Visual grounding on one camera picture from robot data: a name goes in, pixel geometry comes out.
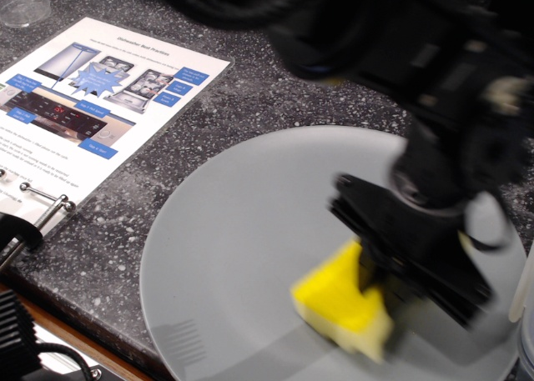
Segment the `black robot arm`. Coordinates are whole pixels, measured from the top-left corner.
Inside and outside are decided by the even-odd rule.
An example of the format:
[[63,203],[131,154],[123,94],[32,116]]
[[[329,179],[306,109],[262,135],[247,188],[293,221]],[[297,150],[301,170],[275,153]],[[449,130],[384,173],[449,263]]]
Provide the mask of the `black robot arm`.
[[522,179],[532,51],[466,0],[164,1],[212,28],[263,28],[297,77],[353,81],[413,116],[388,186],[342,174],[330,209],[362,242],[363,288],[410,290],[467,326],[493,292],[461,245],[466,209]]

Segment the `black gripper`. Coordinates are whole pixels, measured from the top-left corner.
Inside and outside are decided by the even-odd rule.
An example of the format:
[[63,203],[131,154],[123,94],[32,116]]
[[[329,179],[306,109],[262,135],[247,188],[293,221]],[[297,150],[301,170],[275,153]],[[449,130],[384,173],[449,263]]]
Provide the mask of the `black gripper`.
[[461,243],[466,201],[444,208],[340,174],[331,212],[357,237],[373,276],[403,284],[432,300],[463,327],[493,295]]

